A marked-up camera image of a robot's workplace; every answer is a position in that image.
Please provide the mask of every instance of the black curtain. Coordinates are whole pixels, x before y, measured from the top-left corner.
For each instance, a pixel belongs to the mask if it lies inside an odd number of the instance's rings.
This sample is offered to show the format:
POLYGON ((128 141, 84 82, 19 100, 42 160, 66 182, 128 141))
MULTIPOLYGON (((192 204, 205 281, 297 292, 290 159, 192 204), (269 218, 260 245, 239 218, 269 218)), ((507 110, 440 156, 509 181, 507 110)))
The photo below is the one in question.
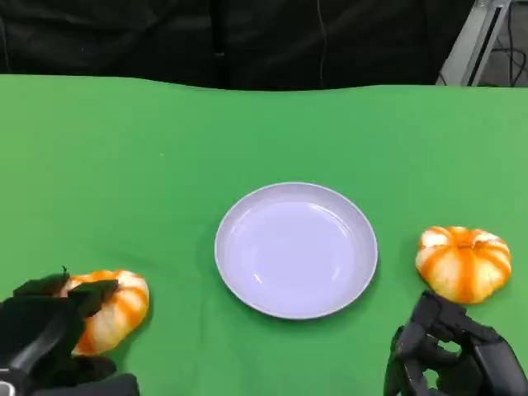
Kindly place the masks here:
POLYGON ((431 84, 472 4, 0 0, 0 70, 246 90, 431 84))

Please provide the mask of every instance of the green tablecloth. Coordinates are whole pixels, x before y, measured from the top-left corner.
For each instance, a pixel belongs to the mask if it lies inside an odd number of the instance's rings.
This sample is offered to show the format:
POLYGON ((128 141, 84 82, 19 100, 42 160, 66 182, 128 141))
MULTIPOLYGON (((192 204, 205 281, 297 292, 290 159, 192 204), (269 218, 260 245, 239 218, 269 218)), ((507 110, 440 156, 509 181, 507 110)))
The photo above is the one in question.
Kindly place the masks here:
POLYGON ((390 339, 424 288, 420 232, 482 227, 509 242, 513 276, 470 313, 528 369, 527 103, 521 89, 0 78, 0 291, 62 265, 144 275, 152 316, 112 355, 146 396, 378 395, 390 339), (283 181, 348 196, 378 237, 373 284, 323 320, 261 315, 215 268, 224 212, 283 181))

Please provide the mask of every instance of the orange pumpkin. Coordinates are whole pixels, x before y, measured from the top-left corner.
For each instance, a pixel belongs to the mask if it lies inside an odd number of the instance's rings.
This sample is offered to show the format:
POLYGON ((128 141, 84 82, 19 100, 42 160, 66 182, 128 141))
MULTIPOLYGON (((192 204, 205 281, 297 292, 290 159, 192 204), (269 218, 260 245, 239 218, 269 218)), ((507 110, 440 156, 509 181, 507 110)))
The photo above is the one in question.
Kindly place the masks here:
POLYGON ((76 355, 99 355, 113 349, 138 327, 149 310, 149 288, 145 280, 130 271, 95 271, 72 276, 63 290, 68 291, 85 282, 117 279, 119 286, 99 312, 86 319, 86 330, 73 350, 76 355))
POLYGON ((502 239, 465 227, 427 229, 416 267, 436 293, 459 304, 484 301, 512 273, 510 249, 502 239))

